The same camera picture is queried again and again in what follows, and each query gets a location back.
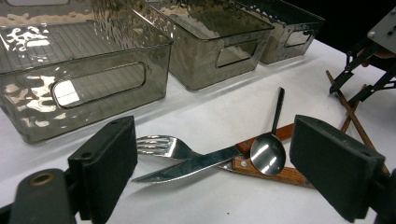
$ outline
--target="textured plastic surface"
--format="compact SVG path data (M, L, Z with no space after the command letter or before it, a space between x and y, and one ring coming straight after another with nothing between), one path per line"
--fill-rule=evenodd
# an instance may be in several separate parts
M275 26L260 58L275 63L304 55L325 21L281 0L234 0L235 5Z
M221 0L124 0L175 41L170 72L189 91L257 67L274 26Z
M173 41L124 4L0 8L0 106L26 142L165 96Z
M68 162L70 174L82 191L81 218L106 223L137 165L134 117L108 123Z
M385 157L330 124L297 115L290 161L346 220L365 218Z

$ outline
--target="dark background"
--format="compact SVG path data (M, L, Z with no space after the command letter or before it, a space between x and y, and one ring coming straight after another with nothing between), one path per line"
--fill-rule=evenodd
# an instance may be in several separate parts
M284 0L325 19L316 40L347 52L396 7L395 0ZM371 58L373 66L388 70L396 59Z

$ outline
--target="metal rivet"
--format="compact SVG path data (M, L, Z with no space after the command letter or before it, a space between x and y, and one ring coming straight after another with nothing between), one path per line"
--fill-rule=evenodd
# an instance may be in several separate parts
M368 37L374 37L375 36L375 31L370 32L367 36Z

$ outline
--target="wooden handle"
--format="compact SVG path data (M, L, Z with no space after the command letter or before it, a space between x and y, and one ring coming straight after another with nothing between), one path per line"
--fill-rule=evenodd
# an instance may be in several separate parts
M243 158L233 159L233 171L242 175L252 175L264 179L275 180L278 182L292 184L300 187L313 189L314 186L306 180L300 172L294 168L284 167L278 175L265 175L254 167L251 160L244 160Z
M280 141L291 138L293 132L293 124L286 125L284 127L278 128L276 130L276 136ZM241 151L248 153L250 151L251 145L254 142L254 138L250 138L238 145ZM284 167L282 172L278 175L265 175L254 167L253 163L249 159L243 159L242 157L234 158L232 161L233 171L241 175L252 175L264 179L275 180L278 182L297 185L301 187L307 187L313 189L314 187L310 184L306 178L294 168Z

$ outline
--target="bolt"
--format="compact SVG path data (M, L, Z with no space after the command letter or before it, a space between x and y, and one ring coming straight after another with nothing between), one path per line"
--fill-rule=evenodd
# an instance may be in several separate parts
M375 37L375 31L370 32L367 36L370 38Z

